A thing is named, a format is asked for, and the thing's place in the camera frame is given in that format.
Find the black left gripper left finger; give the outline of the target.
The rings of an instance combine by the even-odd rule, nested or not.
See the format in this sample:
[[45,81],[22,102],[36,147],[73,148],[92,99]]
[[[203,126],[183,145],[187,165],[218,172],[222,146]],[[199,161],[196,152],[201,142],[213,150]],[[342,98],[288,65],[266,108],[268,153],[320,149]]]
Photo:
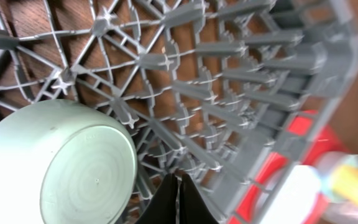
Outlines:
[[177,177],[166,175],[136,224],[175,224],[177,193]]

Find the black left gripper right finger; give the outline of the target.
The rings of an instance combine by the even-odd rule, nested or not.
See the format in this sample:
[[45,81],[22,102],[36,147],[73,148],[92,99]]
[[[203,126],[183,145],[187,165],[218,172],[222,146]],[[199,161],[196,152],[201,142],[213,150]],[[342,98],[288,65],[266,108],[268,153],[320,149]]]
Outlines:
[[218,224],[188,174],[181,177],[179,204],[180,224]]

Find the white round plate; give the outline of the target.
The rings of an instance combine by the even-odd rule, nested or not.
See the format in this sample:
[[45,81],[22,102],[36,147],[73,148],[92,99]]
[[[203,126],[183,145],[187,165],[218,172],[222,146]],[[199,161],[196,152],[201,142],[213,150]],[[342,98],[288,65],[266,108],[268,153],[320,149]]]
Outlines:
[[312,212],[321,191],[318,171],[297,165],[262,219],[265,224],[302,224]]

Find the light green food bowl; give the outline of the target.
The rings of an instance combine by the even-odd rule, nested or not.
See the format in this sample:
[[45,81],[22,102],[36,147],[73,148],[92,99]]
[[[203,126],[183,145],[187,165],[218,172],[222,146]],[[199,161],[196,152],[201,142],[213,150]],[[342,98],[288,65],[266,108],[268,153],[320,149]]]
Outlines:
[[85,105],[46,100],[0,122],[0,224],[114,223],[136,173],[127,129]]

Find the yellow plastic cup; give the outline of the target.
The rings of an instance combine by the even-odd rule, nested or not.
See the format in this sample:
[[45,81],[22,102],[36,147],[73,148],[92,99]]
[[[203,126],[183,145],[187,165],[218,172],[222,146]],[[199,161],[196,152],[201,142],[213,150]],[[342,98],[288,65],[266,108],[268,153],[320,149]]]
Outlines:
[[335,168],[331,189],[342,198],[358,205],[358,167],[340,165]]

